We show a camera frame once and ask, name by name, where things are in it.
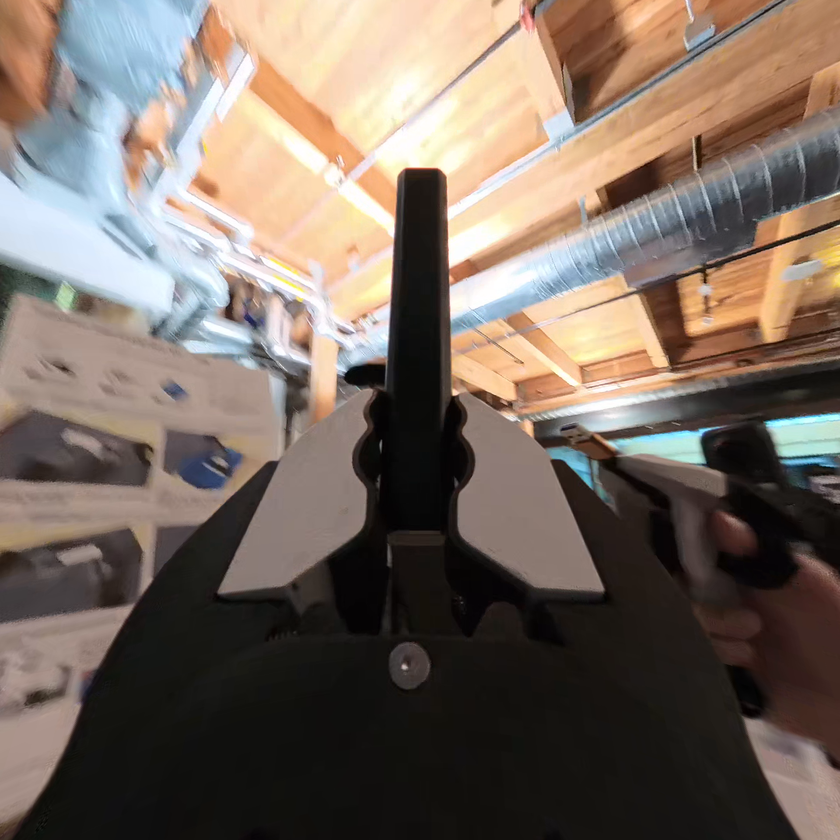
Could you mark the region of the wooden instruction board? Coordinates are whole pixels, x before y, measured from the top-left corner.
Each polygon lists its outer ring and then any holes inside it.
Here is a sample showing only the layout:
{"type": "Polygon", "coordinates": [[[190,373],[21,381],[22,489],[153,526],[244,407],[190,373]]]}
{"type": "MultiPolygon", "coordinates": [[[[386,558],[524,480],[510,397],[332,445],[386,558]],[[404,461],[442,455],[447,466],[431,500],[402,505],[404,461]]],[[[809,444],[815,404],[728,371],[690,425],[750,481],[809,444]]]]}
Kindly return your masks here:
{"type": "Polygon", "coordinates": [[[76,701],[183,542],[284,446],[265,371],[29,297],[2,338],[2,721],[76,701]]]}

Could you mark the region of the silver ventilation duct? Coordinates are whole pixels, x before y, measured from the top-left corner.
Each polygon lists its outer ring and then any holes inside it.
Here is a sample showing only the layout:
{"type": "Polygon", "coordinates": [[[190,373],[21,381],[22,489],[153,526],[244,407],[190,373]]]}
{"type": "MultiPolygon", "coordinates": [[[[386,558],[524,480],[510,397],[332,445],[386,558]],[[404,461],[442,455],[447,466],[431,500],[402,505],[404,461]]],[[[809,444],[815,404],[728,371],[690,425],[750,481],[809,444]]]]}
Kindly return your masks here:
{"type": "Polygon", "coordinates": [[[839,108],[622,205],[451,286],[451,331],[487,322],[671,256],[754,232],[758,223],[838,193],[839,108]]]}

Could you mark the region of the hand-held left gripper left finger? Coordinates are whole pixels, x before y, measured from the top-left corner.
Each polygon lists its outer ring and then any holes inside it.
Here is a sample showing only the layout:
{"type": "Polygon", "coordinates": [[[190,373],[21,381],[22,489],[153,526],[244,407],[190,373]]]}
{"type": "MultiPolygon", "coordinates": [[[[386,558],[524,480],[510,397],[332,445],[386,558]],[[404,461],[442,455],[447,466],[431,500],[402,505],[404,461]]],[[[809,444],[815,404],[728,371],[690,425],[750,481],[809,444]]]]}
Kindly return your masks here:
{"type": "Polygon", "coordinates": [[[389,567],[379,508],[382,392],[360,392],[279,458],[218,586],[229,602],[333,609],[351,634],[377,635],[389,567]]]}

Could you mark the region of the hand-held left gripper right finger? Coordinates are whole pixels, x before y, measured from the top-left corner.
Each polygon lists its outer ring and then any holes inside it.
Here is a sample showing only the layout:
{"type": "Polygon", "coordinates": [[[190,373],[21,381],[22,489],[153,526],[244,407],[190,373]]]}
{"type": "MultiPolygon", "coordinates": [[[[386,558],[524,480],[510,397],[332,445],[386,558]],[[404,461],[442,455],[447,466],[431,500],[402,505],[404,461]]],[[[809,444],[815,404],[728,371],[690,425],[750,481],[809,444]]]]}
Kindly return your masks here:
{"type": "Polygon", "coordinates": [[[446,578],[458,629],[477,634],[500,606],[525,634],[541,634],[552,607],[603,605],[605,584],[551,458],[472,395],[452,398],[446,430],[446,578]]]}

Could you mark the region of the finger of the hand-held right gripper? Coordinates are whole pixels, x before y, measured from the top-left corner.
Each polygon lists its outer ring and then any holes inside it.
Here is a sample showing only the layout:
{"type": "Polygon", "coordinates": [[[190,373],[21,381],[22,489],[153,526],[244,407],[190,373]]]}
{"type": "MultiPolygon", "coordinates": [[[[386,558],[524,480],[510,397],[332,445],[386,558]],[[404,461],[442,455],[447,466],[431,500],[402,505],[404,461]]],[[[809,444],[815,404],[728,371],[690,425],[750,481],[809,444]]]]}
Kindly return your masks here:
{"type": "Polygon", "coordinates": [[[657,455],[603,460],[601,483],[616,511],[666,508],[673,499],[708,507],[728,494],[728,478],[720,471],[657,455]]]}

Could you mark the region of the black USB hub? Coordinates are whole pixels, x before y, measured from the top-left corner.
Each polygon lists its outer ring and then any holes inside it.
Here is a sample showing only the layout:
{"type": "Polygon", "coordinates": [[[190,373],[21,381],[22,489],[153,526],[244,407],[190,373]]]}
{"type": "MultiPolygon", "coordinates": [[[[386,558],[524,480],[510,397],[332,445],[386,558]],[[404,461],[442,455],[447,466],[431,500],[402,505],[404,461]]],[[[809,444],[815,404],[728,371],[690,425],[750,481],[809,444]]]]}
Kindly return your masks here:
{"type": "Polygon", "coordinates": [[[452,398],[447,204],[440,170],[399,175],[381,473],[381,503],[393,531],[446,528],[452,398]]]}

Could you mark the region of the person's right hand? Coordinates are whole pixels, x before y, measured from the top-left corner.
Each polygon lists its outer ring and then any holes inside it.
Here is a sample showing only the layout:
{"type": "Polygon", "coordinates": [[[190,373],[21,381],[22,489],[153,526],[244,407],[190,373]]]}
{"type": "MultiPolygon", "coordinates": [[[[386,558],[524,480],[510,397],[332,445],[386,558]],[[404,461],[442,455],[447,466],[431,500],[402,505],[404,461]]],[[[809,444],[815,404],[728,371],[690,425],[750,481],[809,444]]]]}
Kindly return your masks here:
{"type": "Polygon", "coordinates": [[[752,672],[765,717],[839,760],[839,581],[795,544],[796,573],[779,589],[743,588],[734,607],[694,604],[719,659],[752,672]]]}

